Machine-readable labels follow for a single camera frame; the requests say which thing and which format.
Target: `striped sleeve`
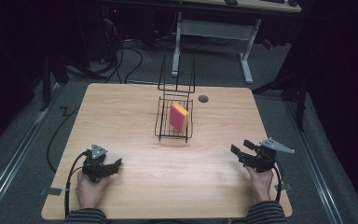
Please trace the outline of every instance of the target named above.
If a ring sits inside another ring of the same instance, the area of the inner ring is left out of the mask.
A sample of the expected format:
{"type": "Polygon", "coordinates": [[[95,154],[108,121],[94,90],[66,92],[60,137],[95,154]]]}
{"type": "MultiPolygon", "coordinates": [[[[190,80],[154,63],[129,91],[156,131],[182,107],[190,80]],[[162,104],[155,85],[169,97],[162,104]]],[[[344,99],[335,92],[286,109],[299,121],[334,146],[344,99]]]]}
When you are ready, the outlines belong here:
{"type": "Polygon", "coordinates": [[[257,203],[249,208],[245,223],[270,224],[288,223],[281,205],[276,201],[257,203]]]}
{"type": "Polygon", "coordinates": [[[63,223],[107,223],[106,215],[96,208],[85,208],[71,212],[63,223]]]}

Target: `wire basket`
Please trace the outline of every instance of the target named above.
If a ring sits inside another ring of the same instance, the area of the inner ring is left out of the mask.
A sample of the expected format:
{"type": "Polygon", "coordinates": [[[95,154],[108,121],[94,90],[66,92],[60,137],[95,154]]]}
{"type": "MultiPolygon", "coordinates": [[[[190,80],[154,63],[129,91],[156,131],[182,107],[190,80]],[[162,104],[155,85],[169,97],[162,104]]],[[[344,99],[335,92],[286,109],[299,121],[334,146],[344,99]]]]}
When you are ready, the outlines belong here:
{"type": "Polygon", "coordinates": [[[155,136],[158,140],[162,137],[184,138],[187,140],[193,136],[193,100],[189,100],[190,93],[196,90],[195,84],[195,59],[190,72],[190,76],[184,78],[183,74],[178,73],[173,79],[173,84],[167,84],[165,73],[165,55],[162,61],[161,72],[159,75],[158,89],[163,92],[158,99],[158,113],[156,119],[155,136]],[[178,132],[170,124],[170,106],[172,103],[180,104],[188,111],[188,121],[186,129],[178,132]]]}

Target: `wire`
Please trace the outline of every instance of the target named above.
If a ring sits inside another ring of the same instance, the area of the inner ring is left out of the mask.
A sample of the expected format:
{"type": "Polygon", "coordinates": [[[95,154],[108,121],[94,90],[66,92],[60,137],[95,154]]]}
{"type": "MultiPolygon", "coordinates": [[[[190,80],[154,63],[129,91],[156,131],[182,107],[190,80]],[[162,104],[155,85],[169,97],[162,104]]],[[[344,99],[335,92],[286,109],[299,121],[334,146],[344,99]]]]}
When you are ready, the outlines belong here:
{"type": "MultiPolygon", "coordinates": [[[[108,49],[108,55],[110,54],[110,52],[111,52],[111,50],[112,50],[112,48],[114,47],[115,45],[114,44],[112,44],[111,45],[111,47],[108,49]]],[[[112,59],[110,60],[110,63],[106,66],[106,67],[104,67],[104,68],[102,68],[102,69],[100,69],[100,70],[97,70],[97,71],[95,71],[95,72],[93,72],[94,74],[96,74],[96,75],[100,75],[101,73],[104,73],[104,72],[107,72],[107,71],[109,71],[110,69],[112,69],[114,66],[115,66],[115,64],[117,63],[117,60],[115,60],[115,54],[112,56],[112,59]]],[[[82,73],[82,72],[76,72],[76,71],[73,71],[73,70],[71,70],[70,68],[68,68],[68,67],[66,67],[66,71],[68,72],[68,73],[70,73],[70,74],[73,74],[73,75],[76,75],[76,76],[85,76],[85,74],[84,73],[82,73]]]]}
{"type": "Polygon", "coordinates": [[[133,49],[135,47],[137,47],[139,45],[139,40],[137,39],[127,39],[127,40],[124,40],[123,43],[121,44],[121,47],[124,45],[124,42],[135,42],[135,45],[134,46],[131,46],[131,47],[126,47],[127,49],[133,49]]]}
{"type": "Polygon", "coordinates": [[[278,169],[275,166],[274,166],[274,170],[278,177],[277,196],[275,198],[275,201],[278,202],[281,199],[282,180],[281,180],[280,173],[278,172],[278,169]]]}
{"type": "Polygon", "coordinates": [[[65,187],[65,201],[64,201],[64,207],[65,207],[65,216],[67,217],[69,215],[69,192],[71,190],[71,177],[72,174],[78,170],[79,168],[77,168],[75,171],[75,166],[78,162],[78,160],[82,157],[82,156],[87,156],[88,151],[84,151],[82,152],[80,155],[77,156],[77,158],[75,159],[74,163],[72,164],[71,170],[69,171],[69,175],[68,175],[68,179],[66,180],[66,187],[65,187]]]}
{"type": "Polygon", "coordinates": [[[174,43],[175,43],[175,40],[172,40],[170,38],[174,37],[174,35],[172,36],[168,36],[164,39],[160,39],[159,41],[155,41],[154,43],[157,44],[157,45],[160,45],[160,46],[163,46],[163,47],[169,47],[169,46],[172,46],[174,43]]]}
{"type": "Polygon", "coordinates": [[[189,39],[190,42],[193,42],[193,43],[199,42],[199,45],[196,46],[195,48],[187,48],[187,47],[184,46],[184,44],[185,44],[184,41],[181,41],[180,47],[181,47],[182,49],[199,49],[199,48],[202,47],[203,44],[204,44],[204,39],[203,39],[201,36],[192,36],[192,35],[190,35],[190,36],[187,36],[187,39],[189,39]]]}
{"type": "Polygon", "coordinates": [[[80,170],[81,168],[83,168],[83,166],[77,167],[77,168],[72,172],[72,175],[73,175],[76,171],[80,170]]]}
{"type": "Polygon", "coordinates": [[[48,166],[51,168],[51,170],[56,173],[57,172],[57,169],[55,169],[53,167],[53,165],[51,164],[51,161],[50,161],[50,156],[49,156],[49,153],[50,153],[50,148],[51,148],[51,144],[55,138],[55,136],[57,135],[58,131],[61,129],[61,127],[63,126],[63,124],[69,119],[72,117],[72,115],[75,114],[75,112],[80,108],[80,106],[78,106],[74,111],[72,111],[72,113],[70,113],[69,115],[66,115],[66,110],[68,109],[68,107],[61,107],[61,109],[64,109],[64,112],[63,112],[63,116],[66,116],[66,118],[61,122],[60,126],[58,126],[58,128],[56,129],[56,131],[54,132],[54,134],[51,136],[50,138],[50,141],[48,142],[48,150],[47,150],[47,153],[46,153],[46,157],[48,159],[48,166]]]}
{"type": "Polygon", "coordinates": [[[203,39],[207,43],[215,44],[215,45],[221,45],[221,46],[227,45],[227,44],[235,41],[234,39],[230,39],[230,40],[227,40],[225,43],[219,43],[219,42],[216,42],[216,41],[208,40],[208,38],[203,38],[203,39]]]}
{"type": "Polygon", "coordinates": [[[166,38],[171,38],[172,36],[174,36],[174,35],[172,35],[172,30],[173,30],[173,27],[176,24],[177,17],[178,17],[178,13],[176,12],[175,16],[173,17],[173,22],[172,22],[170,31],[165,36],[163,36],[162,38],[155,39],[155,41],[163,40],[163,39],[166,39],[166,38]]]}
{"type": "Polygon", "coordinates": [[[121,59],[120,59],[120,64],[117,66],[117,63],[115,64],[115,70],[113,70],[113,72],[110,74],[110,76],[106,79],[105,83],[109,82],[110,78],[115,74],[117,73],[117,77],[118,77],[118,81],[120,82],[121,84],[121,77],[120,77],[120,74],[118,73],[118,68],[121,66],[121,63],[123,62],[123,57],[121,56],[121,59]]]}
{"type": "Polygon", "coordinates": [[[138,53],[139,56],[141,57],[141,61],[138,63],[138,65],[136,65],[136,66],[126,75],[126,78],[124,79],[124,84],[127,84],[127,79],[129,78],[130,74],[131,74],[133,71],[135,71],[139,66],[141,66],[141,63],[142,63],[142,61],[144,60],[144,57],[142,56],[142,53],[139,52],[138,50],[136,50],[136,49],[128,49],[128,50],[132,50],[132,51],[138,53]]]}
{"type": "Polygon", "coordinates": [[[283,182],[283,169],[282,169],[281,165],[277,161],[275,161],[275,162],[276,162],[277,167],[279,169],[279,172],[281,174],[281,181],[283,182]]]}

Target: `human hand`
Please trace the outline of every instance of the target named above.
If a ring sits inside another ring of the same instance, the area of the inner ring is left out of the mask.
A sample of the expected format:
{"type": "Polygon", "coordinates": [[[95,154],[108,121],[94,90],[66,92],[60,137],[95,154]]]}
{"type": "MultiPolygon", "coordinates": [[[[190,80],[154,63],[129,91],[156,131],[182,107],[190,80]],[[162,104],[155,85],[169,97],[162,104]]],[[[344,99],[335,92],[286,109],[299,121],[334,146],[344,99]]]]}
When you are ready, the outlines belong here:
{"type": "Polygon", "coordinates": [[[255,200],[260,203],[264,201],[271,201],[269,196],[269,189],[271,188],[273,173],[268,170],[263,173],[258,173],[255,169],[245,166],[251,175],[252,190],[255,195],[255,200]]]}
{"type": "Polygon", "coordinates": [[[76,195],[82,208],[96,208],[103,198],[104,189],[109,181],[109,176],[101,178],[98,183],[91,182],[88,175],[82,171],[77,173],[76,195]]]}

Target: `yellow sponge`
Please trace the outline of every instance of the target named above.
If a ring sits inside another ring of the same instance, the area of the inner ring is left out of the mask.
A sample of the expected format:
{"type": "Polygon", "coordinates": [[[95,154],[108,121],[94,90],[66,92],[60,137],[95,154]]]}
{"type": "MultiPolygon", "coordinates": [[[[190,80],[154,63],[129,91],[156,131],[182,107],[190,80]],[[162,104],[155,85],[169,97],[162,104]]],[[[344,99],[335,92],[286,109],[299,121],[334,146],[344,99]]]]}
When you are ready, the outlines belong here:
{"type": "Polygon", "coordinates": [[[179,103],[175,102],[170,107],[170,124],[179,133],[184,131],[187,127],[188,111],[185,110],[179,103]]]}

